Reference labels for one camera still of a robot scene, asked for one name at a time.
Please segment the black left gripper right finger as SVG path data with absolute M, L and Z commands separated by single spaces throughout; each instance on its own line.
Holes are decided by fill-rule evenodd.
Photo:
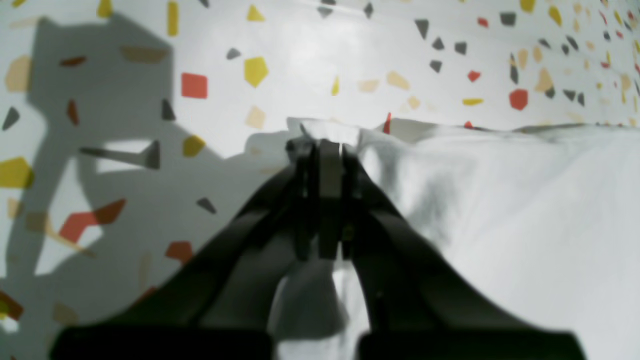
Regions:
M 414 231 L 357 156 L 327 144 L 327 257 L 350 260 L 370 330 L 359 360 L 583 360 L 567 331 L 499 307 Z

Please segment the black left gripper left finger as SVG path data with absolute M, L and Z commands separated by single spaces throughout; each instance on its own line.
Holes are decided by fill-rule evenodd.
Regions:
M 290 163 L 160 289 L 98 324 L 70 326 L 52 360 L 272 360 L 268 322 L 281 279 L 308 260 L 329 142 L 297 137 Z

